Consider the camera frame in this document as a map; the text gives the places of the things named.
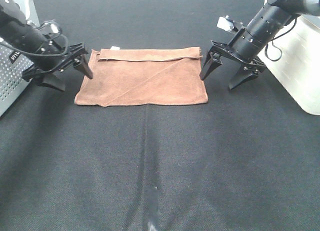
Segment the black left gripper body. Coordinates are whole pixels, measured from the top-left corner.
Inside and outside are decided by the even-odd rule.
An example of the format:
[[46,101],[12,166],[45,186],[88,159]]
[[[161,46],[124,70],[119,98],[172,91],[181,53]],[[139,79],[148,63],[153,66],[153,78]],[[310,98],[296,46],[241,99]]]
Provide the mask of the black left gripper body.
[[73,67],[76,57],[88,54],[84,43],[70,45],[63,33],[57,37],[49,37],[43,35],[37,27],[32,30],[39,33],[41,39],[36,40],[39,44],[37,50],[23,52],[33,62],[31,67],[22,72],[22,79],[25,81],[37,81],[47,74],[62,72]]

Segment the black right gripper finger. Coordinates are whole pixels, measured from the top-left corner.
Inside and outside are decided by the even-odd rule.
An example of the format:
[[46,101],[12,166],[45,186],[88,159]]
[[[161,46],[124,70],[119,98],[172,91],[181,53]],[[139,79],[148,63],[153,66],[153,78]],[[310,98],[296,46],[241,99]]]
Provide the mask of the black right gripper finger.
[[222,65],[221,55],[216,52],[208,52],[199,77],[204,81],[211,72]]
[[256,78],[258,78],[258,70],[256,68],[242,65],[229,81],[228,87],[230,90],[233,90],[238,86]]

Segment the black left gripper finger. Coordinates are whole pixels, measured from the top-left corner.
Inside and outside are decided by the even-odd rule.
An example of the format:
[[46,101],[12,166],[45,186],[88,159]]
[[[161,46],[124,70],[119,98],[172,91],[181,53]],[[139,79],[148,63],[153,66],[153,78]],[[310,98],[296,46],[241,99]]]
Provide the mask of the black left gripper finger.
[[52,73],[37,78],[36,83],[39,87],[51,88],[61,92],[66,90],[65,83]]
[[89,78],[90,80],[93,79],[93,72],[91,71],[91,69],[89,68],[86,56],[84,54],[76,57],[73,60],[73,68],[79,72],[81,72],[82,74],[84,74],[87,78]]

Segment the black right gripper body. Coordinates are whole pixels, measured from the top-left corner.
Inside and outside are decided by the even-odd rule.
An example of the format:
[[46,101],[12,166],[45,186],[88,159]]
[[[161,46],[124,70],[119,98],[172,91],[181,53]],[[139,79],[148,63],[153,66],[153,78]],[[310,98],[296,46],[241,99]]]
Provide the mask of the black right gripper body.
[[242,27],[229,43],[212,41],[209,52],[220,54],[222,57],[252,67],[262,73],[266,66],[258,58],[259,52],[267,44],[267,29],[265,27]]

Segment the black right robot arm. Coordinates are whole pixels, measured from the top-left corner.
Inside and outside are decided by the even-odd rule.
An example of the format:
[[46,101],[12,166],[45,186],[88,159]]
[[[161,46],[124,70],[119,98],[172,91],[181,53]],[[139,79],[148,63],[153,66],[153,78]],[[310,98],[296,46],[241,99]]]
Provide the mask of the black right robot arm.
[[241,66],[229,81],[229,89],[258,78],[265,71],[266,65],[258,54],[270,42],[278,39],[278,32],[291,22],[296,22],[301,15],[318,17],[320,0],[266,0],[266,3],[244,26],[228,16],[219,18],[217,26],[234,36],[229,43],[212,41],[204,65],[199,74],[203,81],[216,68],[222,65],[221,58],[238,62]]

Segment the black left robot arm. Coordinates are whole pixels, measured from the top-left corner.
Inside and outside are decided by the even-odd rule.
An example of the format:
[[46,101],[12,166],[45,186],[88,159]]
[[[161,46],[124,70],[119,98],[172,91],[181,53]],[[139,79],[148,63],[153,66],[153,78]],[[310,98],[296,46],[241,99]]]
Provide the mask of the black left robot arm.
[[61,27],[53,20],[36,26],[27,20],[14,0],[0,0],[0,37],[4,39],[5,47],[32,61],[33,64],[21,74],[26,82],[33,81],[39,87],[63,92],[65,83],[55,72],[73,67],[89,79],[94,77],[83,43],[69,45]]

